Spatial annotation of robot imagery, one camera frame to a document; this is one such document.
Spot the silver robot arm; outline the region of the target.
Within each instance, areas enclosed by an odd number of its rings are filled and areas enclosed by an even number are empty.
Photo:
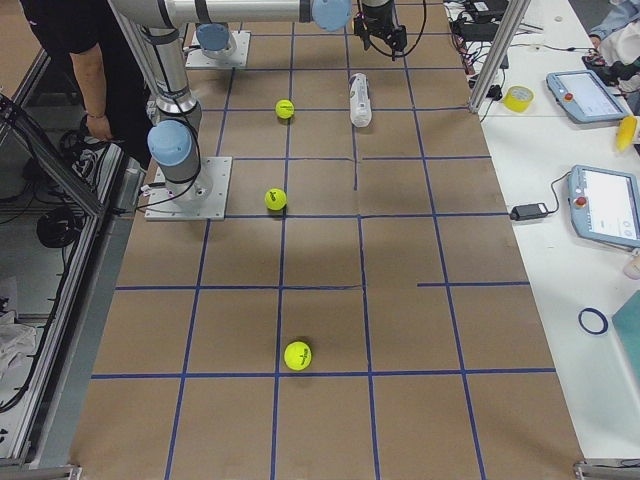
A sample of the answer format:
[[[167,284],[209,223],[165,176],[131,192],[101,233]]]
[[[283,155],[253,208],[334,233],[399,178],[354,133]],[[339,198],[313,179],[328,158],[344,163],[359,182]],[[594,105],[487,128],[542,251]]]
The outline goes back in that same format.
[[[358,13],[350,1],[114,1],[112,5],[142,32],[167,42],[179,36],[186,23],[299,22],[315,23],[326,31],[353,24],[364,48],[373,46],[373,37],[390,48],[397,59],[409,53],[406,27],[396,22],[392,1],[361,1]]]
[[[147,144],[171,198],[197,191],[201,171],[197,127],[201,107],[187,79],[179,28],[209,23],[205,1],[113,1],[116,19],[135,31],[128,35],[134,56],[155,88],[158,121]]]

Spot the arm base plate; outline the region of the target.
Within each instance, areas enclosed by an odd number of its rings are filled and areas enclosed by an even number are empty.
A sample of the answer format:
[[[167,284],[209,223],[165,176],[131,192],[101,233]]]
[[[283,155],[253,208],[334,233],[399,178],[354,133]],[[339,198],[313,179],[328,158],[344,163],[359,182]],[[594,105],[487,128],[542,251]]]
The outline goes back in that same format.
[[[242,69],[247,65],[251,32],[231,30],[227,36],[194,33],[191,44],[185,48],[187,70]]]
[[[158,167],[148,204],[144,208],[147,221],[222,221],[226,214],[231,178],[231,157],[203,157],[201,170],[193,184],[179,185],[165,179]]]

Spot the tennis ball near arm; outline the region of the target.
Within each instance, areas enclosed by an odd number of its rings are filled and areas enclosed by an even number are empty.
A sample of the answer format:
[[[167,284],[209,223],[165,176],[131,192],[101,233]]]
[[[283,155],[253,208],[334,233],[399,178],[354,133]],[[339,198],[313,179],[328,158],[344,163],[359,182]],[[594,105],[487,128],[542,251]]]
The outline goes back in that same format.
[[[264,195],[264,203],[270,211],[281,211],[287,205],[287,194],[280,188],[271,188]]]

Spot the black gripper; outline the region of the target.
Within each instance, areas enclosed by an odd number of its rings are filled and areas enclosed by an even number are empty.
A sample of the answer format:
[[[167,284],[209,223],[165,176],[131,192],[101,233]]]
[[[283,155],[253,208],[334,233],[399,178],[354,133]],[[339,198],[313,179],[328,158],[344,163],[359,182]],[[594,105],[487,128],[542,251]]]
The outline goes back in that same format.
[[[353,31],[363,42],[365,51],[374,46],[372,38],[377,38],[391,49],[393,61],[404,56],[406,27],[397,23],[392,0],[357,1]]]

